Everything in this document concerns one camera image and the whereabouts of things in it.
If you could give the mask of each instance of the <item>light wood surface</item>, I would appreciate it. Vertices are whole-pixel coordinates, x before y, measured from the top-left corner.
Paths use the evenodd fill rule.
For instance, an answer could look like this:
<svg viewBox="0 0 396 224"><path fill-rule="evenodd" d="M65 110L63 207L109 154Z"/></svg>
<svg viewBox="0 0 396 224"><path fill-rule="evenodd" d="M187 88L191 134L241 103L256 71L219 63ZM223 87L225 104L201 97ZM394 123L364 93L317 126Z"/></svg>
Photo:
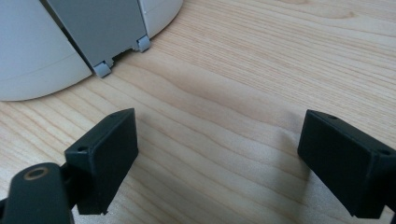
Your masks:
<svg viewBox="0 0 396 224"><path fill-rule="evenodd" d="M105 79L0 103L12 176L134 107L140 154L106 216L77 223L389 223L351 217L298 158L306 109L396 148L396 2L186 0Z"/></svg>

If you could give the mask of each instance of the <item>wooden table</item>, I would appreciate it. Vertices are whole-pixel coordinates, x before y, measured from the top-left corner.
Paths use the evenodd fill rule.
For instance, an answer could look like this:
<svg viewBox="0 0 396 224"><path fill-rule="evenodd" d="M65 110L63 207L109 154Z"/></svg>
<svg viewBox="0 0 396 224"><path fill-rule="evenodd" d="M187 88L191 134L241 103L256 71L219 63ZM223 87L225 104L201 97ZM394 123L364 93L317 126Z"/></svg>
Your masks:
<svg viewBox="0 0 396 224"><path fill-rule="evenodd" d="M306 109L396 148L396 2L186 0L105 79L0 103L0 198L30 165L134 107L140 154L106 216L77 223L389 223L353 218L298 158Z"/></svg>

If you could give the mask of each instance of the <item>white curved object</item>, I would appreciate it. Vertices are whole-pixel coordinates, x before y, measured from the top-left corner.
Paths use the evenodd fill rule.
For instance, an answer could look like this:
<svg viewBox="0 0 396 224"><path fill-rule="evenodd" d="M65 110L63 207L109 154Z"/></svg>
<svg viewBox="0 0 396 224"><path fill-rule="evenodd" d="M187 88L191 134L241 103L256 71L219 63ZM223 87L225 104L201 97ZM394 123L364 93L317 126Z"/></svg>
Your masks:
<svg viewBox="0 0 396 224"><path fill-rule="evenodd" d="M0 100L36 98L91 70L39 1L0 1Z"/></svg>
<svg viewBox="0 0 396 224"><path fill-rule="evenodd" d="M180 11L183 0L139 0L148 37L158 34Z"/></svg>
<svg viewBox="0 0 396 224"><path fill-rule="evenodd" d="M62 3L68 7L70 2L48 0L57 3ZM148 37L153 37L158 34L171 20L176 16L181 8L183 0L130 0L140 6L141 15L137 13L140 18L140 24L146 27L143 31L146 34L135 43L138 49L144 51L149 47ZM92 4L88 5L95 7L96 10L103 10L104 15L107 16L115 10L113 6L103 7L99 1L92 0ZM125 23L124 18L130 18L131 11L116 14L116 20L119 20L121 25ZM86 13L87 18L91 15L91 11L84 11L79 16L84 16ZM92 32L97 32L97 22L92 24ZM0 1L0 101L19 101L28 100L36 97L51 94L53 92L62 90L66 87L74 85L81 81L83 78L88 77L94 71L99 71L99 66L96 64L87 65L74 47L70 44L69 40L64 36L64 33L58 27L60 23L56 23L48 11L43 7L40 0L2 0ZM124 35L118 34L119 38L128 39ZM81 49L89 49L90 46L81 46L76 40L76 44ZM90 48L90 52L104 52L105 55L113 49L106 48L109 46L106 41L102 41L103 48ZM105 68L102 69L103 74L108 74L110 71L114 53L118 54L123 52L113 50L109 54L108 61L103 62Z"/></svg>

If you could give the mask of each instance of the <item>gray plastic tab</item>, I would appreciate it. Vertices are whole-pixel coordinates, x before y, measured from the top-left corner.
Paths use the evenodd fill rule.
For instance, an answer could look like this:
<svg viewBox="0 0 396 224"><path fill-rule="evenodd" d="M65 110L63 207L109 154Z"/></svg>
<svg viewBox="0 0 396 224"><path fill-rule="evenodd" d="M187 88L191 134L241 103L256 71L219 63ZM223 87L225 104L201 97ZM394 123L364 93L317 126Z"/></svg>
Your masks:
<svg viewBox="0 0 396 224"><path fill-rule="evenodd" d="M92 68L127 49L140 50L147 35L138 0L47 0Z"/></svg>
<svg viewBox="0 0 396 224"><path fill-rule="evenodd" d="M94 66L93 71L95 71L96 75L99 77L105 77L111 73L111 69L106 63L99 63Z"/></svg>
<svg viewBox="0 0 396 224"><path fill-rule="evenodd" d="M137 46L139 46L140 52L146 51L151 46L151 43L149 42L149 37L145 35L142 38L138 39Z"/></svg>

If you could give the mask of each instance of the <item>small gray clip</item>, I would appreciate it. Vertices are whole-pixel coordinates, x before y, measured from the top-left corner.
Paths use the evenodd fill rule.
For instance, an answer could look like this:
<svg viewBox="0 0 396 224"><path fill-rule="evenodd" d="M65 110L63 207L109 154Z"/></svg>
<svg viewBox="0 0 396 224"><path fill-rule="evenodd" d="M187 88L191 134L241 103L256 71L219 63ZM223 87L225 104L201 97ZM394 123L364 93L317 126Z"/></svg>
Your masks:
<svg viewBox="0 0 396 224"><path fill-rule="evenodd" d="M105 62L99 63L94 66L93 71L95 71L96 75L99 77L105 77L111 73L110 67Z"/></svg>
<svg viewBox="0 0 396 224"><path fill-rule="evenodd" d="M151 43L149 42L149 37L145 35L142 38L138 39L137 46L139 47L140 52L146 51L151 46Z"/></svg>

